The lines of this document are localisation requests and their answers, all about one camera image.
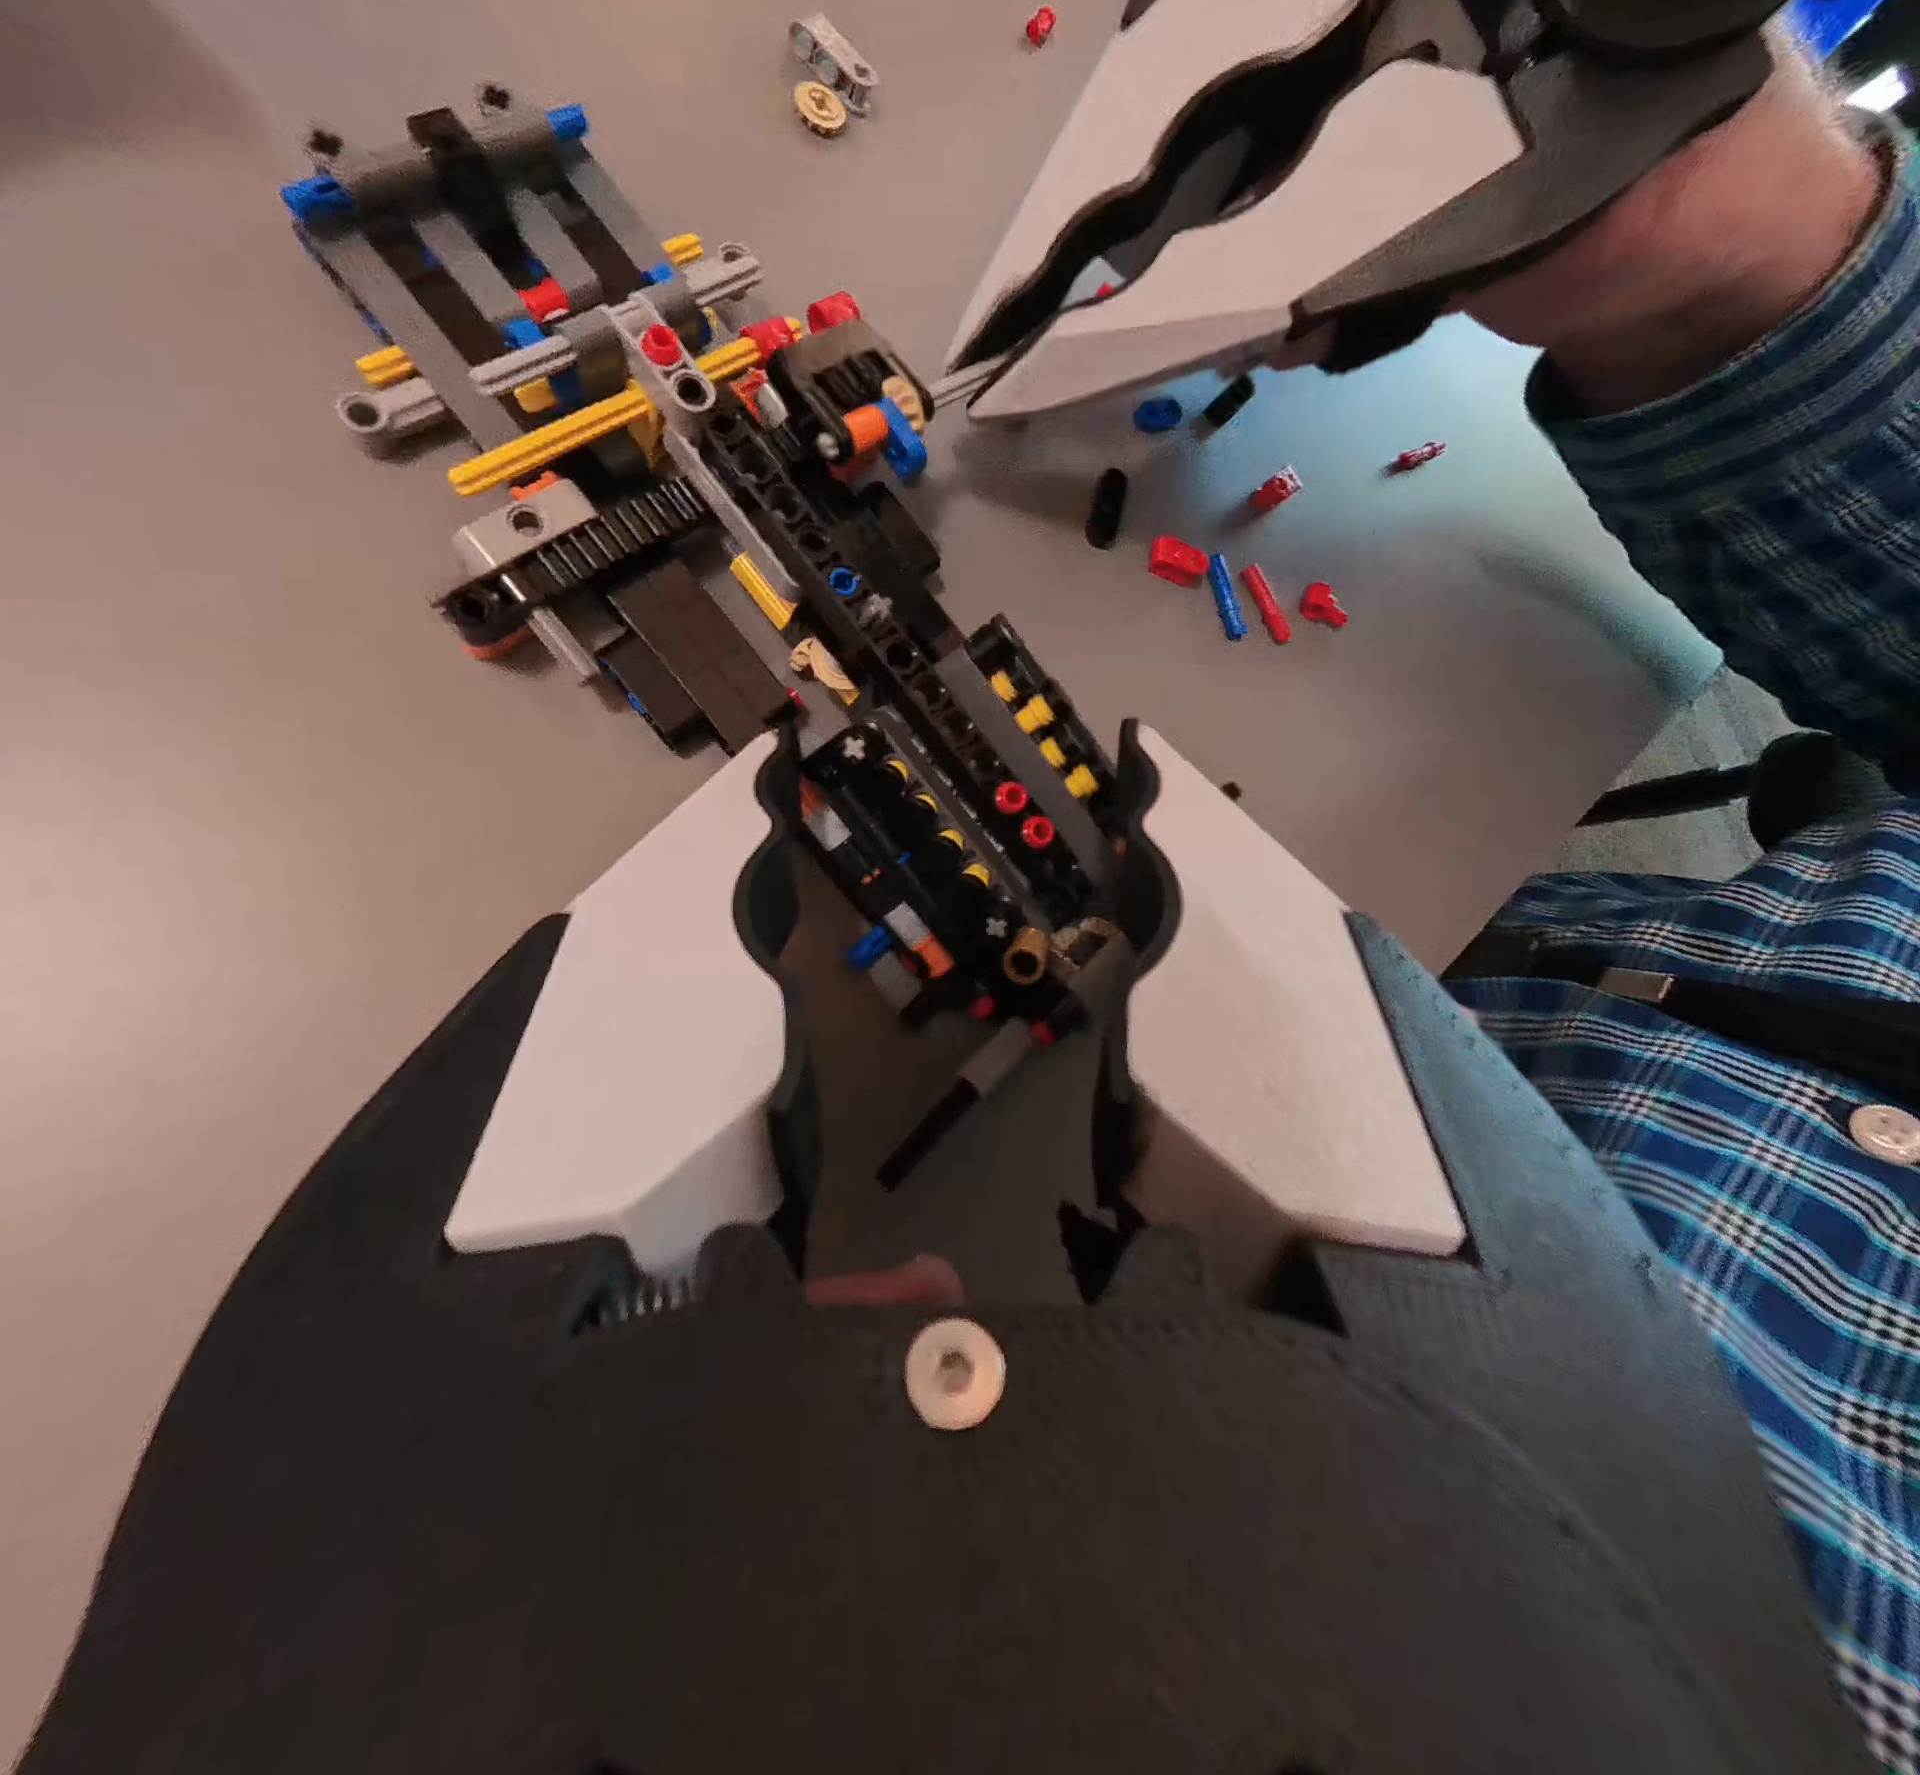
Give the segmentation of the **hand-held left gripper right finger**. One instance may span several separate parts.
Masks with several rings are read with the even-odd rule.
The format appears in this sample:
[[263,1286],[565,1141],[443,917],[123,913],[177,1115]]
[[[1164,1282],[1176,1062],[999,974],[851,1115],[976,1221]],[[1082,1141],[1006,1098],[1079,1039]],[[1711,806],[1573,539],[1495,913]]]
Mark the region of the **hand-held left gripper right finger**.
[[1298,1241],[1455,1258],[1467,1227],[1367,976],[1349,907],[1140,726],[1142,836],[1173,875],[1137,976],[1121,1196],[1184,1229],[1207,1277],[1272,1277]]

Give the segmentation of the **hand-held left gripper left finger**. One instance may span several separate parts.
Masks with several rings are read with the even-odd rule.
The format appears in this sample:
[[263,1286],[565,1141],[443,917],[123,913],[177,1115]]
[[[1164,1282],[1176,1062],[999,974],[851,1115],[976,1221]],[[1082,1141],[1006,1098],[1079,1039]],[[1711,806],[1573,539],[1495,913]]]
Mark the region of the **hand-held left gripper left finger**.
[[449,1248],[608,1236],[667,1282],[712,1232],[780,1210],[796,817],[798,747],[767,731],[571,903]]

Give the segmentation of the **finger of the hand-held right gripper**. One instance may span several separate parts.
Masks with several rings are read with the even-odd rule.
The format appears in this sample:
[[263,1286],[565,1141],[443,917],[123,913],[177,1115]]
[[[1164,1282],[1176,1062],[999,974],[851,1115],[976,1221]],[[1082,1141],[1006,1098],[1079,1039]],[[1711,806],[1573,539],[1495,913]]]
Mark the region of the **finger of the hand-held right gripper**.
[[1116,36],[1022,194],[951,336],[960,372],[1020,344],[1053,319],[1082,269],[1142,235],[1127,213],[1176,180],[1176,146],[1201,111],[1242,75],[1298,58],[1353,17],[1360,0],[1127,0]]
[[1332,107],[1272,194],[1173,235],[1117,292],[1067,308],[968,412],[976,422],[1040,418],[1264,351],[1323,280],[1520,151],[1494,80],[1392,61]]

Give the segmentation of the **lego vehicle chassis model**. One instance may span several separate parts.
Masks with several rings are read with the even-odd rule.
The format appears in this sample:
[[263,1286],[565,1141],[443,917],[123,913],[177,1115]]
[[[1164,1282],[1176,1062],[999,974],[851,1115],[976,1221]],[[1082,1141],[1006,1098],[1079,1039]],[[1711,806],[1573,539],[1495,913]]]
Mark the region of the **lego vehicle chassis model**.
[[1033,1052],[1092,1019],[1116,931],[1116,763],[1015,628],[963,635],[904,503],[926,383],[849,292],[745,323],[752,252],[650,233],[580,107],[501,83],[385,150],[315,127],[280,194],[366,323],[343,422],[368,452],[458,434],[432,608],[471,658],[537,641],[674,751],[802,731],[800,815],[868,925],[859,969],[910,979],[918,1026],[995,1037],[877,1170],[896,1190]]

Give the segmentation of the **person's right forearm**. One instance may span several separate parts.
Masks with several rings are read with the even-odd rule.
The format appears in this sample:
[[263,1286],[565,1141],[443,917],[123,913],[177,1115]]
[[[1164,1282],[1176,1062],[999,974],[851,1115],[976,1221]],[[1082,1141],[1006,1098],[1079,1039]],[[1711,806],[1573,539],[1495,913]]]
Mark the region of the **person's right forearm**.
[[1919,791],[1916,140],[1872,119],[1882,202],[1826,288],[1700,383],[1588,416],[1538,362],[1528,416],[1636,572],[1902,795]]

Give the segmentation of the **person's right hand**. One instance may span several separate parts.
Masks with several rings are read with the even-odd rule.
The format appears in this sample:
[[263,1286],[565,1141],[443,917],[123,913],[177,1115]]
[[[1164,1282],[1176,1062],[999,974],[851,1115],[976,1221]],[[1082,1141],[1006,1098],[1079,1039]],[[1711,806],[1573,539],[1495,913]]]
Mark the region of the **person's right hand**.
[[1539,351],[1584,416],[1680,395],[1812,303],[1859,246],[1891,150],[1776,17],[1770,78],[1595,222],[1449,311]]

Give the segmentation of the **light grey three-hole beam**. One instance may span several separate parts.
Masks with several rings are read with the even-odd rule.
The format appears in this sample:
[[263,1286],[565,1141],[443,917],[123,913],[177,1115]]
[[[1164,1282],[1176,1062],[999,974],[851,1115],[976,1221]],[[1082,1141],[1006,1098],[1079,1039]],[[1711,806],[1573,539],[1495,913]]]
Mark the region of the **light grey three-hole beam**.
[[806,74],[828,86],[854,114],[868,114],[877,95],[877,71],[828,16],[788,22],[788,47]]

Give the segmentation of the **person's plaid shirt torso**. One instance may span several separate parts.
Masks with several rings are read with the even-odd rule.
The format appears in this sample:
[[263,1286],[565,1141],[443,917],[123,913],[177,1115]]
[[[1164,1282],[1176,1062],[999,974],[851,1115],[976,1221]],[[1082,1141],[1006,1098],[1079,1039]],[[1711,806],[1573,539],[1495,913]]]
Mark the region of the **person's plaid shirt torso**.
[[[1722,884],[1539,875],[1522,942],[1793,1003],[1916,1003],[1919,815],[1805,830]],[[1468,979],[1478,1015],[1636,1207],[1716,1340],[1765,1455],[1832,1680],[1889,1770],[1919,1759],[1916,1095],[1776,1058],[1538,976]]]

